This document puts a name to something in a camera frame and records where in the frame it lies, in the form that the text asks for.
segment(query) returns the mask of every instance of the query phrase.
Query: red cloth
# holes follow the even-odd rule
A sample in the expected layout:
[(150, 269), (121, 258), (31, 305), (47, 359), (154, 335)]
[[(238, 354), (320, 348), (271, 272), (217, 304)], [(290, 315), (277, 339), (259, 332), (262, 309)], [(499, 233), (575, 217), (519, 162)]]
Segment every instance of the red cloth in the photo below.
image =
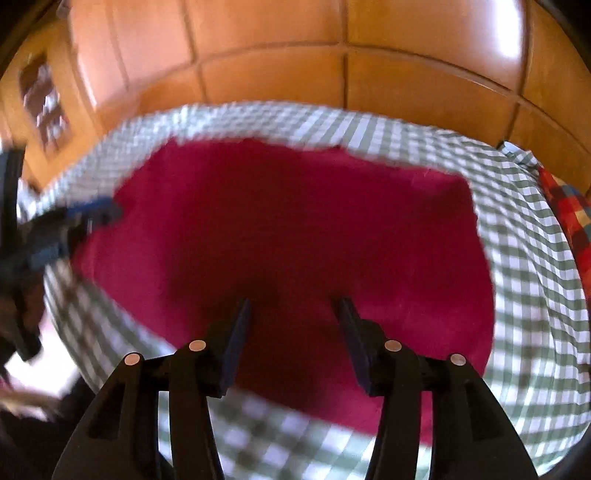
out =
[(176, 347), (251, 299), (242, 388), (375, 434), (382, 399), (358, 387), (330, 307), (345, 295), (389, 338), (484, 370), (493, 292), (462, 177), (336, 148), (172, 141), (115, 200), (123, 220), (93, 233), (75, 268)]

